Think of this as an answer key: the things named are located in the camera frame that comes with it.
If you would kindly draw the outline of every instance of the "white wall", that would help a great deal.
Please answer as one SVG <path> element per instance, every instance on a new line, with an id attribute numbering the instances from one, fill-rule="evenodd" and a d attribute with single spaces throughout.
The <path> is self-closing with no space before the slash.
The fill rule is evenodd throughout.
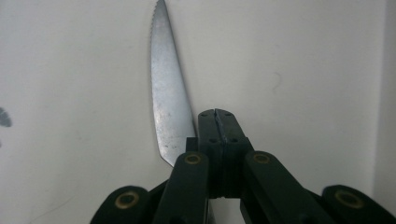
<path id="1" fill-rule="evenodd" d="M 374 198 L 396 215 L 396 1 L 388 0 Z"/>

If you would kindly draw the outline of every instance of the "knife blade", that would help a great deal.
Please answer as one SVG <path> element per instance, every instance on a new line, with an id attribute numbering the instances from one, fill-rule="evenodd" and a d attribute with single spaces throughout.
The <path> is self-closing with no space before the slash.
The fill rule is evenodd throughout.
<path id="1" fill-rule="evenodd" d="M 152 20 L 151 85 L 158 148 L 162 158 L 174 166 L 185 152 L 186 138 L 194 137 L 195 130 L 163 0 L 157 2 Z"/>

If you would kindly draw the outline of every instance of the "dark mark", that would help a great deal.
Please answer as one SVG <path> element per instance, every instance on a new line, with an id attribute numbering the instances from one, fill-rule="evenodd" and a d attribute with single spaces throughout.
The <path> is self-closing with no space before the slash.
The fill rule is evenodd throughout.
<path id="1" fill-rule="evenodd" d="M 280 75 L 278 72 L 274 72 L 274 74 L 277 75 L 278 77 L 278 81 L 276 85 L 273 87 L 273 94 L 276 94 L 276 89 L 282 84 L 283 79 L 282 79 L 282 75 Z"/>
<path id="2" fill-rule="evenodd" d="M 6 110 L 2 107 L 0 107 L 0 126 L 8 128 L 12 126 L 11 118 L 8 116 Z"/>

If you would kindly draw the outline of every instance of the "rivet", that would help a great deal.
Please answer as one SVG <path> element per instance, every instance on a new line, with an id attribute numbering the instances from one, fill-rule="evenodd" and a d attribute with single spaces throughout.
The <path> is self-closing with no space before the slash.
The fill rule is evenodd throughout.
<path id="1" fill-rule="evenodd" d="M 201 162 L 201 157 L 195 154 L 190 154 L 184 158 L 184 161 L 188 164 L 195 165 Z"/>
<path id="2" fill-rule="evenodd" d="M 253 160 L 257 163 L 266 164 L 270 162 L 270 158 L 264 154 L 254 154 Z"/>
<path id="3" fill-rule="evenodd" d="M 363 200 L 349 191 L 339 189 L 334 193 L 334 196 L 339 203 L 347 207 L 360 209 L 364 206 Z"/>
<path id="4" fill-rule="evenodd" d="M 119 195 L 119 197 L 116 199 L 115 205 L 119 209 L 127 209 L 135 206 L 138 201 L 139 195 L 136 192 L 130 190 Z"/>

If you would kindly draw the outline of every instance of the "brass rivet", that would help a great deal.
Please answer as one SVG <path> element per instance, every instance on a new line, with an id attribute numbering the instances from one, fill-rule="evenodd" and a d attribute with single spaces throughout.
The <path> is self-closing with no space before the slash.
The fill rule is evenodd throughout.
<path id="1" fill-rule="evenodd" d="M 334 196 L 339 203 L 347 207 L 360 209 L 364 206 L 363 200 L 349 191 L 339 189 L 334 193 Z"/>
<path id="2" fill-rule="evenodd" d="M 195 154 L 191 154 L 184 158 L 184 161 L 188 164 L 195 165 L 201 162 L 201 157 Z"/>
<path id="3" fill-rule="evenodd" d="M 264 154 L 254 154 L 253 160 L 257 163 L 262 163 L 262 164 L 266 164 L 270 162 L 270 158 Z"/>
<path id="4" fill-rule="evenodd" d="M 117 197 L 116 199 L 115 205 L 119 209 L 127 209 L 132 206 L 135 206 L 138 201 L 139 201 L 139 195 L 136 192 L 130 190 L 119 195 L 119 197 Z"/>

